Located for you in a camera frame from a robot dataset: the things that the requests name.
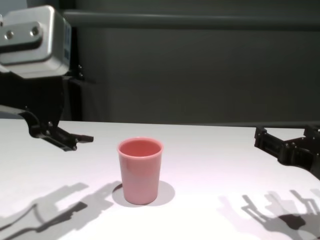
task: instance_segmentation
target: black mount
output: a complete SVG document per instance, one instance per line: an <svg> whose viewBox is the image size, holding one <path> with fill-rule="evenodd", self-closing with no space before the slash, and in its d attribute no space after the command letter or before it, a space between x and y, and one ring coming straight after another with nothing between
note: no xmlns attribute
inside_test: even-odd
<svg viewBox="0 0 320 240"><path fill-rule="evenodd" d="M0 73L0 112L22 116L32 137L75 151L77 143L90 143L94 138L58 127L65 102L62 81L62 76L23 79L12 72Z"/></svg>
<svg viewBox="0 0 320 240"><path fill-rule="evenodd" d="M257 127L254 146L276 157L280 164L305 169L320 180L320 129L307 126L303 135L283 141Z"/></svg>

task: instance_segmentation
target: white tabletop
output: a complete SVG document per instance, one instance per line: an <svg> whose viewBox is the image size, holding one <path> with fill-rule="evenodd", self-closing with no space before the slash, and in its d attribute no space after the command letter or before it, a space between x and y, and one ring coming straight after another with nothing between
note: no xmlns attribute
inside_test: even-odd
<svg viewBox="0 0 320 240"><path fill-rule="evenodd" d="M59 126L94 136L94 142L64 152L30 137L25 121L0 120L0 229L37 204L0 231L0 240L320 237L320 181L255 148L254 128L97 122ZM302 129L269 132L282 139L303 134ZM117 188L121 184L117 144L135 136L164 144L159 196L146 206L127 203ZM249 201L256 215L245 211ZM70 220L41 232L32 229L78 202L87 207ZM13 234L20 235L8 238Z"/></svg>

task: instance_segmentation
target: cup rim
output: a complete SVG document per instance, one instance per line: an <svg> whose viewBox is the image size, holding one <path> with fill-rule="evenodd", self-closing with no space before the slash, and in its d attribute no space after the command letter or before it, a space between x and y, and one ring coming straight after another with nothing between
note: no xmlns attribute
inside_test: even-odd
<svg viewBox="0 0 320 240"><path fill-rule="evenodd" d="M148 155L148 156L131 156L131 155L128 155L128 154L125 154L123 153L122 151L120 151L120 148L122 145L128 143L128 142L133 142L135 140L148 140L148 141L151 141L157 145L160 146L160 151L156 152L155 154L152 154L152 155ZM122 142L120 142L118 144L118 147L117 147L117 151L120 155L124 156L124 157L127 157L127 158L131 158L131 159L148 159L148 158L153 158L153 157L156 157L158 155L161 155L161 153L163 152L164 150L164 145L162 144L162 142L152 138L152 137L147 137L147 136L135 136L135 137L130 137L130 138L127 138L126 140L123 140Z"/></svg>

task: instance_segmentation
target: pink cup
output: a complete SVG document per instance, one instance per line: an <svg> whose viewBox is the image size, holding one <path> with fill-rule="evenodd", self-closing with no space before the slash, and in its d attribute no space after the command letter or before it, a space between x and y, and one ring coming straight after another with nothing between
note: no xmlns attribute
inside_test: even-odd
<svg viewBox="0 0 320 240"><path fill-rule="evenodd" d="M125 200L135 205L153 202L158 196L164 146L149 137L133 137L118 146Z"/></svg>

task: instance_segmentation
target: metal bracket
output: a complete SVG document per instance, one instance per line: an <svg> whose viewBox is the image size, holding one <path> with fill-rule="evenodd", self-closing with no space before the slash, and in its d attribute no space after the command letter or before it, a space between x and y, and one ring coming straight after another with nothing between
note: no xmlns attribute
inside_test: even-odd
<svg viewBox="0 0 320 240"><path fill-rule="evenodd" d="M22 116L29 134L64 151L77 143L93 142L92 136L71 134L58 127L64 108L62 76L25 80L14 73L0 73L0 111Z"/></svg>
<svg viewBox="0 0 320 240"><path fill-rule="evenodd" d="M0 27L0 53L36 49L41 45L43 30L39 22L25 22Z"/></svg>
<svg viewBox="0 0 320 240"><path fill-rule="evenodd" d="M280 164L302 168L320 180L320 129L307 126L303 135L283 141L257 127L254 146L276 157Z"/></svg>

